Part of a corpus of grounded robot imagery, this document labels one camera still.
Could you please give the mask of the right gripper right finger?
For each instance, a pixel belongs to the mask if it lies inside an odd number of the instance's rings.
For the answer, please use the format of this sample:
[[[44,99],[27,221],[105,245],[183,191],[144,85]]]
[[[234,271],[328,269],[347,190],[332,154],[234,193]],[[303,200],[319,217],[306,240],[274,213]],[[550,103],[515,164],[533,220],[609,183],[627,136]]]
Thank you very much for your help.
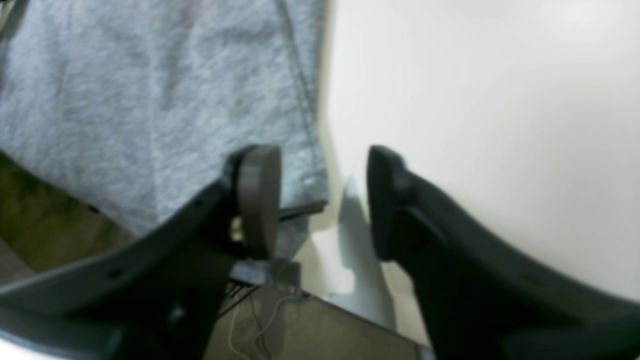
[[[523,254],[386,146],[371,146],[372,241],[413,283],[438,360],[635,360],[639,305]]]

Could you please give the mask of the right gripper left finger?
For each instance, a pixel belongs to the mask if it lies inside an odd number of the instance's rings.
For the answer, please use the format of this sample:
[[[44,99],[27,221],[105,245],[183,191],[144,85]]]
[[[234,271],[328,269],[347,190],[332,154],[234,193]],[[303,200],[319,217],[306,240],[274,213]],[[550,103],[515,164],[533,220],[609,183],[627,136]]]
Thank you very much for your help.
[[[233,266],[274,257],[282,155],[233,153],[144,239],[1,288],[1,342],[47,358],[200,360]]]

